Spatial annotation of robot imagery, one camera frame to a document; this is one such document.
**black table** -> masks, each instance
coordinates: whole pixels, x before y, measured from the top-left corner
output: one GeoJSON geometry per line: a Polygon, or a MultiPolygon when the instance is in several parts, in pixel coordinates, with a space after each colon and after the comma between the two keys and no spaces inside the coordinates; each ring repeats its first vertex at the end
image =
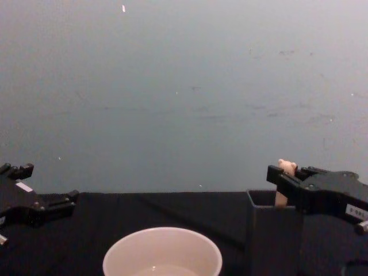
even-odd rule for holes
{"type": "MultiPolygon", "coordinates": [[[[244,275],[245,198],[240,192],[82,193],[72,217],[40,228],[3,229],[10,243],[0,248],[0,275],[102,276],[102,261],[112,244],[132,232],[161,226],[208,236],[223,255],[221,275],[244,275]]],[[[368,237],[356,236],[351,225],[333,217],[306,217],[301,253],[300,275],[340,275],[348,260],[368,259],[368,237]]]]}

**white label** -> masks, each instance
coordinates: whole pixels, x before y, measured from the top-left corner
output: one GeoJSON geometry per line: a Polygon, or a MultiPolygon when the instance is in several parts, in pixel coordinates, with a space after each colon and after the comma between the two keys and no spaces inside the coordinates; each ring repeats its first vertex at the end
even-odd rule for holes
{"type": "Polygon", "coordinates": [[[33,191],[31,187],[28,187],[28,186],[27,186],[26,184],[24,184],[23,182],[18,182],[18,183],[16,183],[16,185],[17,185],[19,188],[21,188],[21,189],[23,189],[23,190],[27,191],[28,193],[29,193],[30,191],[33,191]]]}
{"type": "Polygon", "coordinates": [[[346,205],[346,213],[349,214],[350,216],[356,217],[357,219],[359,218],[363,221],[368,220],[368,212],[367,211],[365,211],[361,208],[352,206],[350,204],[346,205]]]}

